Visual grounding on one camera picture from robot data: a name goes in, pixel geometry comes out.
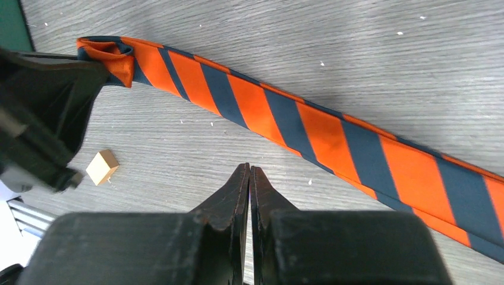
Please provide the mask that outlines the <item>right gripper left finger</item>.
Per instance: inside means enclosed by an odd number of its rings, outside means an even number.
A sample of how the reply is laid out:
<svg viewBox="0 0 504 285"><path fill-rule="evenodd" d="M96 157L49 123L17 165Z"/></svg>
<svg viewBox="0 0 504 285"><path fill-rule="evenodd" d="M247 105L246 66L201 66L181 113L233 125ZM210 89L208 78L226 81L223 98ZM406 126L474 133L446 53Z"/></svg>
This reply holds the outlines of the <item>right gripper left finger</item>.
<svg viewBox="0 0 504 285"><path fill-rule="evenodd" d="M69 213L18 284L242 284L250 167L187 213Z"/></svg>

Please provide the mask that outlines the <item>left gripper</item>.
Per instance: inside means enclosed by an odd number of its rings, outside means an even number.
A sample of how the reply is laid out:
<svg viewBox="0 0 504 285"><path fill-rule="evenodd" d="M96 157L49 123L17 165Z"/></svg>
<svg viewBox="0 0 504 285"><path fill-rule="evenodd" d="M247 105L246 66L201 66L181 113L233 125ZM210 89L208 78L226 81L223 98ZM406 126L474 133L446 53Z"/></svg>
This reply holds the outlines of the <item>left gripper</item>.
<svg viewBox="0 0 504 285"><path fill-rule="evenodd" d="M1 50L1 181L23 193L76 188L80 151L109 72L76 56Z"/></svg>

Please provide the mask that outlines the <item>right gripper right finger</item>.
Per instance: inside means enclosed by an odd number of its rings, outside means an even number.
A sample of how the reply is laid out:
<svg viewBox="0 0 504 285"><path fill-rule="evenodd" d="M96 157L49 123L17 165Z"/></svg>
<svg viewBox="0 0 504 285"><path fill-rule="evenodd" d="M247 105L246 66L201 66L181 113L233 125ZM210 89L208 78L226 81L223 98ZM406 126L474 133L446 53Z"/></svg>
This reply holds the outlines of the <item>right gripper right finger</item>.
<svg viewBox="0 0 504 285"><path fill-rule="evenodd" d="M451 284L426 225L399 211L300 210L252 167L256 284Z"/></svg>

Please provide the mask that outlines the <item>orange navy striped tie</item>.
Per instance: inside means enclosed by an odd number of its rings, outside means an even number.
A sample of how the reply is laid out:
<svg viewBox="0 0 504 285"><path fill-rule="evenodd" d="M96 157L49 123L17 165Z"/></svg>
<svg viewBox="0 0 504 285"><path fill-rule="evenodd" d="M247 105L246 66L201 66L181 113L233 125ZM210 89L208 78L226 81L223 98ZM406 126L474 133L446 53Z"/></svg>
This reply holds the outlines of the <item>orange navy striped tie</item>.
<svg viewBox="0 0 504 285"><path fill-rule="evenodd" d="M503 178L495 173L159 43L89 36L77 51L104 64L110 85L138 82L186 99L503 261Z"/></svg>

